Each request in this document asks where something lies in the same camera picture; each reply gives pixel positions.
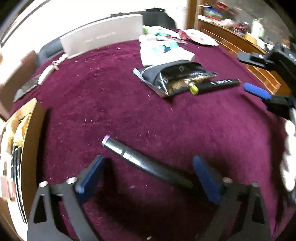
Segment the right white gloved hand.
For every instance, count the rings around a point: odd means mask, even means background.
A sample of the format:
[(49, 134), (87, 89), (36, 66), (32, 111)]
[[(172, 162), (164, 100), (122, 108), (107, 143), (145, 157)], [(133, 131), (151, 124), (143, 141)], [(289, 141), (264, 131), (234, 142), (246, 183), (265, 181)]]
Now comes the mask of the right white gloved hand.
[(291, 192), (295, 188), (295, 125), (291, 120), (285, 122), (285, 150), (280, 163), (280, 175), (285, 189)]

